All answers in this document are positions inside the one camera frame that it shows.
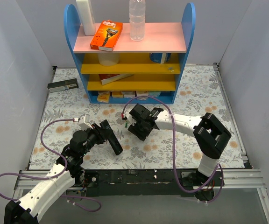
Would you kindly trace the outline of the orange razor box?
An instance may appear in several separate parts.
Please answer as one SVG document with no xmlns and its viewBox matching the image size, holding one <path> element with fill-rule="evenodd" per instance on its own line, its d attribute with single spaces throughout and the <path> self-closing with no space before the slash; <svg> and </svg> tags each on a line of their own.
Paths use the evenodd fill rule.
<svg viewBox="0 0 269 224">
<path fill-rule="evenodd" d="M 112 52 L 123 30 L 123 23 L 111 20 L 102 21 L 90 47 L 93 50 Z"/>
</svg>

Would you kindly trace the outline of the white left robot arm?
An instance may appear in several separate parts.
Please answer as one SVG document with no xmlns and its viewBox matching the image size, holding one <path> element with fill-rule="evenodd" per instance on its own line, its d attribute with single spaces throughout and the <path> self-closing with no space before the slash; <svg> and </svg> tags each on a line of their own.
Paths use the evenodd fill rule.
<svg viewBox="0 0 269 224">
<path fill-rule="evenodd" d="M 70 187 L 81 186 L 83 157 L 95 145 L 111 142 L 114 133 L 104 125 L 92 124 L 76 131 L 51 170 L 25 196 L 11 200 L 5 208 L 5 224 L 37 224 L 48 208 Z"/>
</svg>

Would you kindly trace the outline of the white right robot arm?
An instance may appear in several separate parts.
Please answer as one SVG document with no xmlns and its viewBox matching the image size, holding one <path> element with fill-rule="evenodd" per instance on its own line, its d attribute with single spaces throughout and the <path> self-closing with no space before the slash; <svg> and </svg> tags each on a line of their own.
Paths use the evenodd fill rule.
<svg viewBox="0 0 269 224">
<path fill-rule="evenodd" d="M 197 182 L 207 185 L 213 180 L 213 173 L 218 161 L 226 148 L 231 133 L 212 113 L 204 116 L 185 116 L 172 112 L 136 104 L 133 109 L 122 114 L 122 119 L 130 123 L 128 131 L 139 140 L 145 141 L 152 130 L 172 130 L 194 137 L 203 153 L 196 172 Z"/>
</svg>

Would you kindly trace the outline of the black tv remote control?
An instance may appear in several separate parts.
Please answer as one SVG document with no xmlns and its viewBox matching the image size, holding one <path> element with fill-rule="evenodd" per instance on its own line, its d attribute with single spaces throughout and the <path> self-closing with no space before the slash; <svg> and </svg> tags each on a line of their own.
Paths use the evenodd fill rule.
<svg viewBox="0 0 269 224">
<path fill-rule="evenodd" d="M 112 147 L 114 153 L 115 153 L 116 155 L 120 155 L 120 154 L 123 152 L 122 146 L 121 146 L 121 144 L 119 143 L 118 139 L 116 138 L 116 136 L 115 136 L 115 134 L 114 134 L 112 128 L 110 127 L 108 121 L 107 121 L 107 120 L 102 121 L 102 122 L 100 123 L 100 126 L 101 126 L 102 128 L 105 128 L 105 129 L 108 129 L 108 130 L 111 131 L 111 134 L 110 134 L 109 137 L 108 137 L 108 141 L 109 141 L 109 143 L 110 143 L 110 145 L 111 145 L 111 147 Z"/>
</svg>

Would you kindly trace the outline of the white orange small box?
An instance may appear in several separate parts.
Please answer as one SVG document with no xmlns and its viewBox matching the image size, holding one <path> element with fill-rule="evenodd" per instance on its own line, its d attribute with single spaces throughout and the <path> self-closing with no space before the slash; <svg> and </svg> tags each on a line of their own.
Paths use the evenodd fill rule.
<svg viewBox="0 0 269 224">
<path fill-rule="evenodd" d="M 136 96 L 138 96 L 138 97 L 149 96 L 149 91 L 136 91 Z"/>
</svg>

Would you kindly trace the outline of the blue shelf unit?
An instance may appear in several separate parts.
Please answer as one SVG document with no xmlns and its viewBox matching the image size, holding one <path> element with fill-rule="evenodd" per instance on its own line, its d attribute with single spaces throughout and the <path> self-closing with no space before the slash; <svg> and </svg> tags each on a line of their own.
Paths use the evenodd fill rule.
<svg viewBox="0 0 269 224">
<path fill-rule="evenodd" d="M 92 38 L 84 34 L 76 7 L 68 4 L 64 10 L 64 33 L 89 102 L 98 103 L 99 91 L 159 91 L 159 96 L 144 103 L 161 100 L 173 104 L 193 42 L 195 23 L 196 9 L 191 2 L 180 22 L 147 23 L 140 42 L 130 40 L 130 25 L 125 23 L 114 51 L 106 52 L 119 53 L 120 60 L 106 67 L 98 62 L 101 51 L 90 48 Z M 150 53 L 171 53 L 171 57 L 167 63 L 159 64 L 151 61 Z M 133 75 L 106 85 L 99 79 L 99 74 L 122 73 Z"/>
</svg>

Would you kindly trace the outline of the clear plastic water bottle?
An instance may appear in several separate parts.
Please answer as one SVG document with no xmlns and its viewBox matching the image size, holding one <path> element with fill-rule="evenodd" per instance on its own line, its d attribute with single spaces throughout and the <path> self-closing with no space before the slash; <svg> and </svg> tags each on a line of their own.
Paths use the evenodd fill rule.
<svg viewBox="0 0 269 224">
<path fill-rule="evenodd" d="M 145 0 L 129 1 L 129 23 L 130 23 L 130 39 L 132 41 L 142 41 L 145 36 Z"/>
</svg>

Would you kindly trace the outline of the floral table mat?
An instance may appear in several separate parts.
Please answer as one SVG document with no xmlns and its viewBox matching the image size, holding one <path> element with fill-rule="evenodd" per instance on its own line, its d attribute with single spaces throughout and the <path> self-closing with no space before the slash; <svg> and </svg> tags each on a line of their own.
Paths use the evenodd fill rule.
<svg viewBox="0 0 269 224">
<path fill-rule="evenodd" d="M 30 169 L 242 168 L 241 149 L 212 66 L 186 67 L 174 103 L 161 97 L 92 104 L 83 87 L 51 93 Z"/>
</svg>

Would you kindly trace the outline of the red white flat box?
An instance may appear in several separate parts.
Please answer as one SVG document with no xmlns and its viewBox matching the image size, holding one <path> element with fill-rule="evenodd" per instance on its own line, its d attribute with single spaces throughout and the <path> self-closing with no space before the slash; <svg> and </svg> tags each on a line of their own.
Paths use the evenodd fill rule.
<svg viewBox="0 0 269 224">
<path fill-rule="evenodd" d="M 99 74 L 99 79 L 102 85 L 106 85 L 127 77 L 132 76 L 133 74 L 122 73 L 122 74 Z"/>
</svg>

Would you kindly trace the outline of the blue white can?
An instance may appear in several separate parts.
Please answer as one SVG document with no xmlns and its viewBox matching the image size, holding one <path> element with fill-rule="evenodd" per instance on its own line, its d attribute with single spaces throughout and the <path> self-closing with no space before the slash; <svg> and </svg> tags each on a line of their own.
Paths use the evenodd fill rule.
<svg viewBox="0 0 269 224">
<path fill-rule="evenodd" d="M 170 60 L 171 53 L 150 53 L 149 57 L 155 63 L 164 64 Z"/>
</svg>

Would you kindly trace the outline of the white tall bottle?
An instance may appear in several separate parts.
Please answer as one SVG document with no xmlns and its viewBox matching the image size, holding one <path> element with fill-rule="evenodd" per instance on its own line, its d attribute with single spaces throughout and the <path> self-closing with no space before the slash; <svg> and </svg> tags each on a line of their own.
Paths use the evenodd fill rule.
<svg viewBox="0 0 269 224">
<path fill-rule="evenodd" d="M 95 20 L 90 0 L 76 0 L 79 17 L 86 36 L 94 36 L 96 33 Z"/>
</svg>

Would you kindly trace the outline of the black rectangular box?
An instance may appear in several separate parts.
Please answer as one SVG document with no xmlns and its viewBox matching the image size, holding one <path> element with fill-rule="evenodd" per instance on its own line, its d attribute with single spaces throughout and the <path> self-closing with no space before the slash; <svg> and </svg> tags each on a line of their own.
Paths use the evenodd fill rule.
<svg viewBox="0 0 269 224">
<path fill-rule="evenodd" d="M 58 91 L 66 91 L 75 88 L 78 88 L 78 81 L 76 78 L 53 82 L 47 85 L 47 89 L 49 90 L 50 93 Z"/>
</svg>

